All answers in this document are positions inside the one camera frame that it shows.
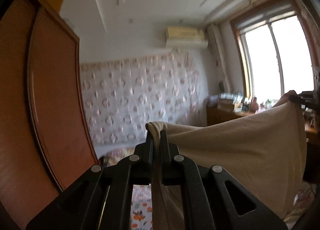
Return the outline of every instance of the wardrobe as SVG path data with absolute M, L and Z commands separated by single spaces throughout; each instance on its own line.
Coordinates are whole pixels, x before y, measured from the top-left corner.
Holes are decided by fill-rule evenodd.
M 79 38 L 46 0 L 0 21 L 0 201 L 27 223 L 97 164 L 85 121 Z

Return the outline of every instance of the wallpaper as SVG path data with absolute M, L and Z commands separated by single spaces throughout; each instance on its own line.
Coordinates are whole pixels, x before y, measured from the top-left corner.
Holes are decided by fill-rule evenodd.
M 145 123 L 199 125 L 200 75 L 188 52 L 83 63 L 82 96 L 94 145 L 145 141 Z

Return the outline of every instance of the beige cloth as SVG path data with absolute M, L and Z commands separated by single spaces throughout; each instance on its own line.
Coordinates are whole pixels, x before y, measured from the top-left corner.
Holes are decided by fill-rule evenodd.
M 179 186 L 160 184 L 160 131 L 198 165 L 223 166 L 260 201 L 284 218 L 298 191 L 307 144 L 300 106 L 287 102 L 259 114 L 200 128 L 151 122 L 155 140 L 152 180 L 153 229 L 184 228 Z

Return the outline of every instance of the round metal rivet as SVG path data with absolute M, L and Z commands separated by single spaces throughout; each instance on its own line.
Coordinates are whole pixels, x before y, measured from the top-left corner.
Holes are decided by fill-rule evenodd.
M 91 167 L 92 172 L 99 172 L 100 170 L 101 170 L 101 166 L 99 166 L 99 165 L 93 165 Z
M 173 159 L 177 162 L 181 162 L 184 160 L 184 157 L 182 155 L 175 155 Z
M 139 156 L 138 156 L 138 155 L 131 155 L 131 156 L 129 157 L 129 159 L 130 159 L 131 161 L 138 161 L 138 160 L 139 160 Z
M 219 165 L 214 165 L 214 166 L 212 167 L 212 170 L 213 170 L 215 173 L 220 173 L 220 172 L 222 172 L 222 167 L 219 166 Z

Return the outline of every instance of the wall-mounted air conditioner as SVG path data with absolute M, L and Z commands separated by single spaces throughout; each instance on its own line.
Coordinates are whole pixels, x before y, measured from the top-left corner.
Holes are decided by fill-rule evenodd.
M 173 48 L 207 48 L 208 40 L 202 29 L 188 27 L 168 27 L 165 31 L 165 47 Z

